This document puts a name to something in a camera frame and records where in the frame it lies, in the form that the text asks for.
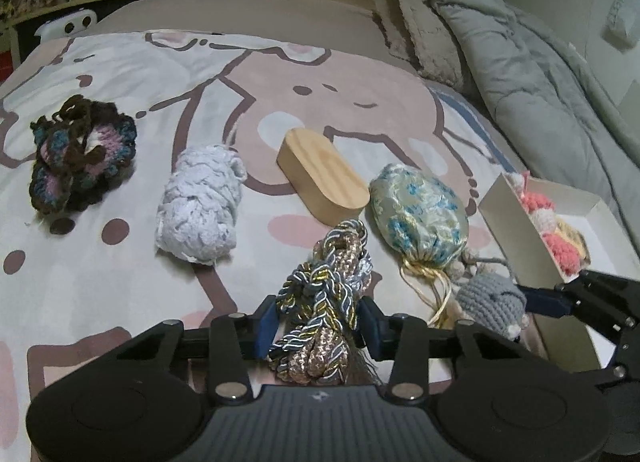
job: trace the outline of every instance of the pink crocheted item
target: pink crocheted item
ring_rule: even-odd
[[[567,276],[578,274],[580,270],[580,254],[572,244],[562,236],[555,233],[544,233],[542,239],[545,240],[551,254],[553,254],[558,266]]]
[[[520,199],[520,203],[529,214],[537,209],[556,210],[556,205],[541,193],[524,193],[524,196]]]

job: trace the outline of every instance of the cardboard box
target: cardboard box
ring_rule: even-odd
[[[587,191],[530,178],[529,191],[548,196],[556,213],[584,236],[591,270],[640,279],[640,261],[607,204]],[[479,204],[521,285],[554,288],[565,278],[546,248],[507,179],[500,175]],[[614,346],[574,317],[535,316],[549,359],[571,372],[594,370],[609,363]]]

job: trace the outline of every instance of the metal screw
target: metal screw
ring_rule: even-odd
[[[624,376],[626,376],[626,369],[625,369],[624,366],[618,365],[613,369],[613,374],[617,378],[622,379],[622,378],[624,378]]]
[[[222,382],[216,386],[216,394],[219,397],[236,400],[247,392],[247,388],[241,382]]]
[[[424,390],[413,382],[401,382],[391,388],[391,393],[402,400],[415,400],[422,396]]]

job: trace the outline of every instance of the white device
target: white device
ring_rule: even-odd
[[[607,15],[607,29],[628,47],[640,40],[640,0],[613,0]]]
[[[67,14],[58,19],[47,21],[36,30],[36,35],[40,36],[40,43],[70,37],[81,32],[98,22],[98,17],[93,10],[81,9],[71,14]]]

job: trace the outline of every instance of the brown yarn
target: brown yarn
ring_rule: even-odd
[[[130,168],[135,156],[135,143],[128,145],[131,153],[119,159],[115,164],[118,169],[118,175],[115,178],[106,178],[104,174],[100,174],[95,177],[94,184],[87,188],[83,187],[81,182],[82,175],[86,176],[85,167],[99,164],[106,158],[106,149],[101,145],[97,145],[87,152],[87,140],[97,125],[113,125],[114,128],[118,128],[127,120],[135,128],[133,119],[118,113],[113,102],[99,102],[84,98],[82,95],[73,95],[62,104],[57,112],[52,114],[50,121],[43,115],[37,121],[32,122],[30,126],[34,135],[36,132],[39,135],[46,135],[38,145],[36,161],[33,166],[33,177],[29,189],[33,207],[43,214],[50,214],[62,209],[81,211],[91,204],[100,202],[109,189],[119,184],[124,172]],[[43,149],[51,149],[50,145],[57,138],[56,133],[59,131],[65,132],[69,141],[64,150],[62,161],[60,163],[56,163],[57,161],[53,159],[45,161]],[[36,192],[39,169],[44,169],[55,176],[60,188],[58,198],[65,201],[63,207],[52,206]]]

